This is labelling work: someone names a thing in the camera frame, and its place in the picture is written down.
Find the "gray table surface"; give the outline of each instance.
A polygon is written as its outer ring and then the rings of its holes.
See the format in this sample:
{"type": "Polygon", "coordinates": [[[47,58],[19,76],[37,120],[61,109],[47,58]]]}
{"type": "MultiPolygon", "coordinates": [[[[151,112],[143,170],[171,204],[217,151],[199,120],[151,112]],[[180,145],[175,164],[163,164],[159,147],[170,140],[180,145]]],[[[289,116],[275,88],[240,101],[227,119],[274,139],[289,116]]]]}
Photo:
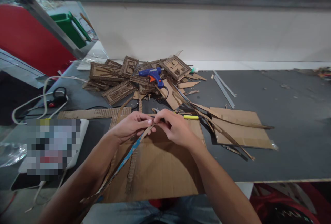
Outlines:
{"type": "MultiPolygon", "coordinates": [[[[64,76],[88,78],[88,71],[76,70],[71,65],[64,76]]],[[[212,72],[199,72],[207,79],[193,87],[200,92],[188,98],[206,107],[224,107],[226,98],[211,80],[212,72]]],[[[255,161],[244,161],[238,155],[216,144],[216,140],[202,125],[207,148],[236,182],[267,182],[291,180],[320,180],[331,178],[331,84],[317,76],[308,76],[296,71],[220,71],[219,75],[237,94],[232,98],[235,109],[257,112],[261,122],[275,126],[267,130],[269,138],[279,151],[247,148],[256,157],[255,161]],[[290,89],[282,88],[286,84],[290,89]]],[[[109,107],[100,92],[81,88],[82,82],[60,79],[50,89],[65,86],[69,102],[64,109],[87,109],[96,105],[109,107]]],[[[127,99],[115,106],[121,106],[127,99]]],[[[128,106],[135,107],[137,100],[128,106]]],[[[169,108],[165,104],[143,101],[143,112],[152,113],[151,108],[169,108]]],[[[86,159],[110,125],[109,118],[91,119],[76,166],[67,173],[68,178],[86,159]]],[[[17,126],[7,137],[7,142],[24,142],[26,126],[17,126]]],[[[8,189],[20,163],[0,168],[0,189],[8,189]]]]}

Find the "cardboard scrap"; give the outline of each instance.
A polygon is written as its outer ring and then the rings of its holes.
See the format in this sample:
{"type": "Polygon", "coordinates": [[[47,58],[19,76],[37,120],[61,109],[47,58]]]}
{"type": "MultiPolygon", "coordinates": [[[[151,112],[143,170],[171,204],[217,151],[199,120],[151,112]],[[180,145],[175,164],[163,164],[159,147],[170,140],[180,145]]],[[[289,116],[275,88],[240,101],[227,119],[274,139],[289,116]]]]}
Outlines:
{"type": "Polygon", "coordinates": [[[193,87],[194,85],[198,84],[199,82],[185,82],[185,83],[180,83],[178,84],[178,88],[181,89],[181,88],[191,88],[193,87]]]}
{"type": "Polygon", "coordinates": [[[265,126],[265,125],[262,125],[261,123],[254,123],[254,122],[244,121],[244,120],[241,120],[241,119],[236,119],[232,116],[222,115],[222,114],[219,114],[217,111],[213,110],[214,108],[208,108],[208,107],[196,104],[196,103],[192,103],[192,104],[194,104],[195,106],[209,112],[210,114],[214,115],[218,119],[221,119],[223,121],[226,121],[226,122],[229,122],[229,123],[232,123],[232,124],[236,124],[236,125],[240,125],[240,126],[247,126],[247,127],[254,127],[254,128],[263,128],[263,129],[272,129],[272,128],[274,128],[273,126],[265,126]]]}
{"type": "Polygon", "coordinates": [[[193,73],[193,76],[200,80],[207,81],[207,79],[203,78],[202,76],[199,76],[197,73],[193,73]]]}
{"type": "Polygon", "coordinates": [[[199,80],[199,78],[192,76],[191,74],[187,74],[186,77],[194,79],[194,80],[199,80]]]}
{"type": "Polygon", "coordinates": [[[133,99],[134,99],[134,100],[139,100],[139,92],[138,92],[138,91],[135,91],[135,92],[134,92],[133,99]]]}
{"type": "Polygon", "coordinates": [[[193,90],[193,91],[190,91],[190,92],[182,92],[184,95],[190,95],[190,94],[194,94],[194,93],[198,93],[199,90],[193,90]]]}
{"type": "MultiPolygon", "coordinates": [[[[229,118],[241,119],[246,122],[254,122],[261,124],[260,119],[255,112],[214,107],[211,107],[210,109],[214,112],[217,112],[219,115],[228,116],[229,118]]],[[[213,117],[212,120],[215,121],[215,123],[222,125],[222,128],[226,130],[226,132],[231,135],[241,146],[277,150],[277,147],[270,141],[264,129],[234,125],[222,121],[216,117],[213,117]]],[[[227,145],[232,144],[217,130],[215,130],[215,134],[217,138],[217,143],[227,145]]]]}
{"type": "Polygon", "coordinates": [[[172,92],[174,92],[174,88],[173,88],[173,85],[168,83],[168,80],[163,80],[163,83],[164,85],[167,87],[168,91],[169,91],[169,94],[167,92],[167,90],[165,88],[157,88],[160,93],[163,95],[164,98],[167,97],[166,101],[167,103],[170,105],[170,107],[173,109],[173,110],[176,110],[176,108],[178,108],[180,105],[182,105],[182,98],[181,97],[178,97],[177,95],[173,95],[172,92]]]}
{"type": "MultiPolygon", "coordinates": [[[[186,120],[191,130],[204,143],[198,120],[186,120]]],[[[146,136],[139,145],[131,191],[126,194],[129,163],[126,163],[103,193],[103,203],[129,202],[147,199],[181,197],[204,193],[201,177],[187,149],[170,141],[164,131],[146,136]]],[[[120,145],[114,167],[116,168],[132,142],[120,145]]]]}
{"type": "MultiPolygon", "coordinates": [[[[117,116],[120,108],[102,108],[89,110],[65,111],[58,114],[57,119],[99,119],[117,116]]],[[[122,114],[130,114],[131,107],[123,108],[122,114]]]]}

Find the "wire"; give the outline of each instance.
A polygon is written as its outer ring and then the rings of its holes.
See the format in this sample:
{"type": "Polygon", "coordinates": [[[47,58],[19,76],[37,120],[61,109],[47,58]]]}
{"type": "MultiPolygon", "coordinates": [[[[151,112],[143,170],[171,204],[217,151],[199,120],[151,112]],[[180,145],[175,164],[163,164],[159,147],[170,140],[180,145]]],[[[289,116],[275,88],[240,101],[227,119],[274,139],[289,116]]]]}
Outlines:
{"type": "MultiPolygon", "coordinates": [[[[16,113],[16,111],[17,111],[18,109],[20,109],[21,107],[24,107],[26,104],[28,104],[28,103],[30,103],[30,102],[32,102],[32,101],[34,101],[34,100],[36,100],[36,99],[38,99],[38,98],[40,98],[40,97],[42,97],[42,96],[44,96],[44,98],[46,99],[46,95],[50,95],[50,94],[53,94],[53,93],[54,93],[54,92],[47,93],[47,94],[42,94],[42,95],[40,95],[40,96],[37,96],[37,97],[33,98],[33,99],[30,100],[30,101],[27,101],[26,103],[24,103],[23,105],[19,106],[18,108],[15,108],[14,111],[12,112],[12,114],[11,114],[11,119],[13,120],[13,122],[14,122],[15,124],[17,124],[17,125],[26,125],[26,124],[27,124],[26,122],[21,123],[21,122],[18,122],[18,121],[16,120],[16,118],[15,118],[15,113],[16,113]]],[[[66,98],[67,98],[67,101],[66,101],[61,107],[59,107],[54,113],[52,113],[52,115],[49,117],[50,119],[54,116],[54,114],[56,114],[58,111],[60,111],[60,110],[65,106],[65,104],[66,104],[66,103],[68,102],[68,100],[69,100],[69,97],[68,97],[67,95],[66,95],[66,98]]],[[[46,114],[47,114],[47,113],[44,112],[44,114],[40,115],[40,117],[38,117],[37,119],[40,119],[41,117],[44,117],[46,114]]]]}
{"type": "Polygon", "coordinates": [[[2,211],[2,213],[0,214],[0,218],[2,217],[2,215],[7,211],[7,209],[9,208],[9,206],[12,204],[12,202],[14,201],[15,197],[17,195],[17,191],[14,192],[13,197],[11,198],[10,202],[8,203],[7,207],[4,209],[4,211],[2,211]]]}
{"type": "Polygon", "coordinates": [[[168,96],[169,96],[169,90],[167,89],[167,87],[166,86],[163,86],[166,90],[167,90],[167,97],[161,102],[161,104],[163,104],[166,100],[167,100],[167,98],[168,98],[168,96]]]}
{"type": "Polygon", "coordinates": [[[88,108],[88,109],[86,109],[86,110],[90,110],[90,109],[92,109],[92,108],[96,108],[96,107],[108,108],[108,107],[104,107],[104,106],[94,106],[94,107],[88,108]]]}
{"type": "MultiPolygon", "coordinates": [[[[49,81],[50,79],[54,79],[54,78],[68,78],[68,79],[74,79],[74,80],[80,80],[80,81],[86,82],[86,80],[81,79],[81,78],[77,78],[77,77],[52,76],[52,77],[47,78],[47,79],[45,80],[44,87],[43,87],[43,90],[42,90],[42,95],[41,95],[41,96],[43,96],[45,111],[44,111],[44,113],[43,113],[41,116],[39,116],[37,119],[41,119],[42,117],[44,117],[44,116],[47,114],[47,100],[46,100],[46,95],[50,95],[50,94],[52,94],[53,92],[52,92],[52,93],[46,93],[46,87],[47,87],[47,83],[48,83],[48,81],[49,81]]],[[[37,96],[37,97],[33,98],[32,100],[30,100],[30,101],[24,103],[23,105],[19,106],[18,108],[14,109],[14,111],[13,111],[12,114],[11,114],[11,118],[12,118],[13,122],[14,122],[15,124],[17,124],[17,125],[26,125],[26,123],[20,123],[20,122],[17,122],[17,121],[16,121],[16,119],[15,119],[15,113],[16,113],[16,111],[17,111],[18,109],[20,109],[21,107],[25,106],[26,104],[32,102],[33,100],[38,99],[38,98],[41,97],[41,96],[37,96]]],[[[59,108],[58,108],[58,109],[57,109],[57,110],[56,110],[56,111],[50,116],[50,119],[51,119],[51,118],[52,118],[52,117],[53,117],[58,111],[60,111],[60,110],[65,106],[65,104],[66,104],[67,102],[68,102],[68,101],[66,101],[61,107],[59,107],[59,108]]]]}
{"type": "Polygon", "coordinates": [[[60,184],[59,184],[58,188],[56,189],[56,191],[54,192],[54,194],[53,194],[49,199],[47,199],[45,202],[43,202],[43,203],[37,203],[37,197],[38,197],[38,195],[40,194],[40,191],[41,191],[42,187],[46,184],[46,181],[41,181],[40,184],[39,184],[39,188],[38,188],[36,194],[34,195],[34,198],[33,198],[33,205],[32,205],[32,207],[29,208],[28,210],[25,210],[25,213],[26,213],[26,212],[29,212],[30,210],[32,210],[36,205],[44,205],[44,204],[46,204],[47,202],[49,202],[49,201],[53,198],[53,196],[55,195],[55,193],[59,190],[59,188],[62,186],[62,182],[63,182],[63,180],[64,180],[64,177],[66,176],[66,173],[67,173],[67,170],[64,170],[64,172],[63,172],[63,174],[62,174],[62,177],[61,177],[60,184]]]}

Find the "floor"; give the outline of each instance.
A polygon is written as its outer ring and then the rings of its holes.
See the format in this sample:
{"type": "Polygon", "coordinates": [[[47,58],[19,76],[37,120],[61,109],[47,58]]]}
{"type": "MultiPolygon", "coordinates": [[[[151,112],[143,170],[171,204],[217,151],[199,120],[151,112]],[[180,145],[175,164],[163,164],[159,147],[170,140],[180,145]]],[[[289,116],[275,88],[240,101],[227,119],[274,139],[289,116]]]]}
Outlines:
{"type": "MultiPolygon", "coordinates": [[[[0,217],[0,223],[8,224],[32,224],[36,223],[41,211],[44,208],[44,203],[47,199],[52,197],[56,189],[42,189],[40,196],[37,199],[37,204],[31,211],[25,211],[32,207],[33,198],[37,189],[23,189],[17,192],[7,211],[0,217]]],[[[13,191],[0,191],[0,212],[6,208],[14,195],[13,191]]]]}

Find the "green bin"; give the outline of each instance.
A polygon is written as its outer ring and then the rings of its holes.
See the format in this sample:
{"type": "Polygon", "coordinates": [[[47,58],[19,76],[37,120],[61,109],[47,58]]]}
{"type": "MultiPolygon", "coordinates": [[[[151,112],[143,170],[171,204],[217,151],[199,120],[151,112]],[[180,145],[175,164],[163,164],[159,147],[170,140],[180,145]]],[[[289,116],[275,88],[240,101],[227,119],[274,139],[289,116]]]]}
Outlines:
{"type": "Polygon", "coordinates": [[[56,24],[68,35],[68,37],[77,45],[80,49],[86,45],[84,39],[80,36],[79,32],[73,26],[72,21],[77,26],[78,30],[84,35],[87,41],[91,42],[91,38],[85,32],[84,28],[78,22],[78,20],[72,15],[71,12],[69,14],[56,14],[50,16],[56,24]]]}

